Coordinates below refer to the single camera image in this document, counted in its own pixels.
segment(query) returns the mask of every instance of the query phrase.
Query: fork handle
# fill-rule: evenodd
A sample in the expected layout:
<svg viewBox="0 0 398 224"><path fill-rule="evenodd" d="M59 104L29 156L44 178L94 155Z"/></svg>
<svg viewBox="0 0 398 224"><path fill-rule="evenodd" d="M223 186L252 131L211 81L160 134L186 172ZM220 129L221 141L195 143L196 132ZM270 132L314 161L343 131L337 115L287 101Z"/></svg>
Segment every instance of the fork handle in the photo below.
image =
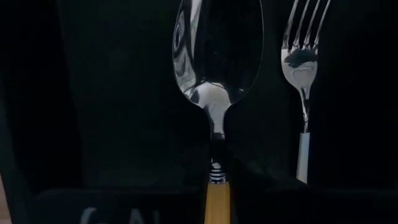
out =
<svg viewBox="0 0 398 224"><path fill-rule="evenodd" d="M298 149L296 178L303 183L307 183L309 154L310 154L310 133L301 133L300 147Z"/></svg>

